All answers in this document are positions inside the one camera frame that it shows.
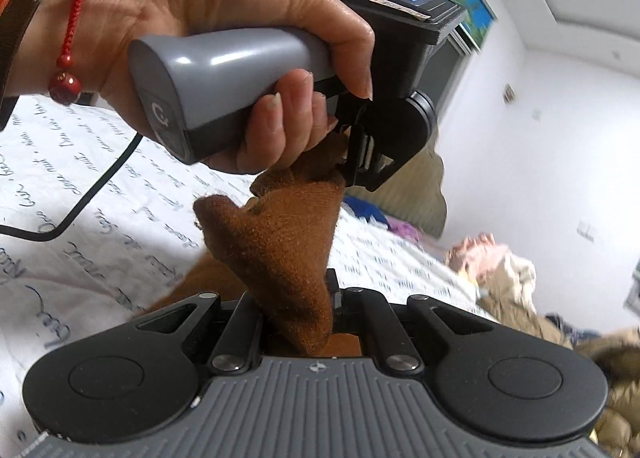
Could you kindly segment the person's left hand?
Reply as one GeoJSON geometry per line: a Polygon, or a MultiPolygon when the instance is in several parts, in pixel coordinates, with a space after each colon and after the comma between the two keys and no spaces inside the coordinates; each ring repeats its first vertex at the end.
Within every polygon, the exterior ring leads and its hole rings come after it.
{"type": "MultiPolygon", "coordinates": [[[[372,94],[374,33],[340,0],[84,0],[70,49],[81,85],[98,93],[143,135],[152,130],[134,92],[127,62],[131,41],[246,26],[293,26],[326,41],[338,77],[355,96],[372,94]]],[[[210,156],[210,168],[257,173],[292,165],[333,128],[326,99],[307,70],[291,70],[254,106],[238,147],[210,156]]]]}

